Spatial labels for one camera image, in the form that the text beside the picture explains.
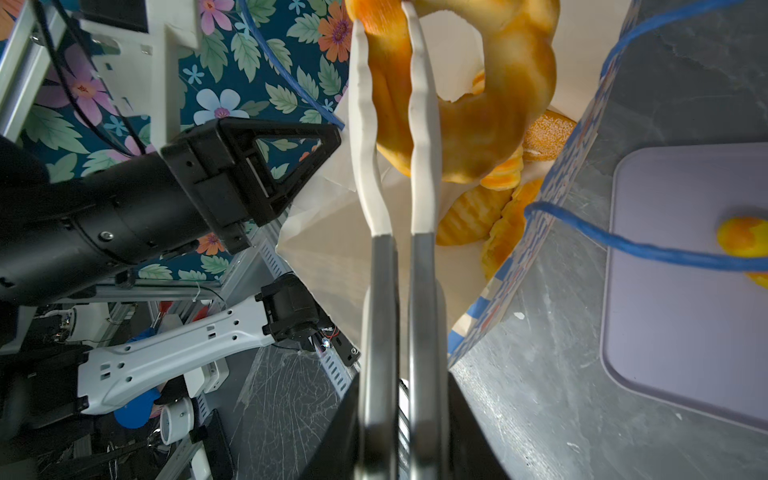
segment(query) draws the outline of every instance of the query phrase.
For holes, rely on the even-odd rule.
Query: floral wallpaper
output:
[[[65,6],[72,8],[72,2]],[[278,60],[324,108],[334,109],[346,89],[352,22],[339,0],[247,0],[250,14]],[[23,0],[0,0],[0,48],[10,35]],[[312,109],[290,89],[259,49],[234,0],[199,0],[199,52],[184,50],[179,60],[182,129],[214,118],[259,118],[274,121],[321,123]],[[85,53],[65,36],[60,47],[65,81],[84,115],[116,144],[139,154],[136,141],[117,116],[106,88],[95,78]],[[128,118],[147,151],[151,119]],[[20,138],[23,148],[48,165],[51,181],[84,177],[123,161],[122,153],[107,147],[84,125],[65,97],[51,69],[29,112]],[[280,178],[316,149],[315,141],[267,138],[261,151]],[[216,235],[199,239],[196,252],[172,260],[156,259],[140,265],[148,279],[218,280],[232,256]]]

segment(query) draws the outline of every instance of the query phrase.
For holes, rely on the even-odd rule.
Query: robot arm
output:
[[[198,322],[125,345],[93,349],[78,367],[80,413],[119,409],[162,382],[233,353],[305,339],[330,318],[292,273],[259,295]]]
[[[148,339],[93,349],[78,367],[81,413],[99,415],[197,367],[275,338],[263,302],[249,297],[216,315]]]

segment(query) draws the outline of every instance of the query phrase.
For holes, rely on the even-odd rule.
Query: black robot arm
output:
[[[275,180],[256,140],[320,139]],[[0,302],[44,305],[139,263],[185,253],[213,231],[230,253],[249,246],[242,222],[277,218],[341,143],[332,125],[224,118],[162,149],[50,184],[45,166],[0,142]]]

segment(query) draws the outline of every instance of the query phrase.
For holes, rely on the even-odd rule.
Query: paper bag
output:
[[[542,200],[563,200],[594,141],[618,58],[602,80],[601,66],[622,25],[634,23],[638,6],[639,1],[630,0],[561,3],[553,41],[558,83],[551,108],[581,121],[555,162],[524,171],[524,180],[530,180],[547,174],[551,167],[541,190]],[[450,12],[424,17],[422,27],[438,94],[455,100],[469,91],[472,79],[482,70],[482,40],[475,29]],[[346,109],[343,98],[336,110],[343,121],[348,118]],[[342,140],[341,147],[294,200],[280,232],[277,252],[349,340],[360,345],[362,303],[370,284],[371,236],[355,192],[346,131],[342,132]],[[381,155],[379,169],[399,252],[400,366],[401,376],[407,378],[410,179],[391,168]],[[441,216],[469,187],[442,184]],[[446,302],[449,365],[503,317],[550,225],[550,219],[534,216],[515,252],[490,283],[485,281],[480,265],[482,242],[436,247],[436,275]]]

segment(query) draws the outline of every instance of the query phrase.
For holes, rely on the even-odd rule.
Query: orange flower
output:
[[[318,43],[320,51],[328,51],[326,57],[330,61],[349,60],[349,48],[352,46],[352,21],[346,14],[346,7],[338,2],[328,7],[329,17],[320,20],[317,31],[322,37]]]
[[[312,147],[312,152],[317,150],[318,147],[319,147],[319,144],[317,144],[314,147]],[[306,151],[303,154],[301,154],[301,157],[299,157],[299,161],[304,161],[304,159],[307,158],[310,155],[310,153],[312,153],[312,152]]]
[[[224,245],[221,244],[221,240],[219,240],[215,233],[209,233],[204,237],[198,238],[197,241],[200,242],[200,246],[197,248],[198,253],[205,252],[206,255],[216,255],[219,253],[219,250],[222,252],[225,250]]]
[[[0,41],[7,40],[13,31],[13,24],[22,10],[24,0],[0,0]]]

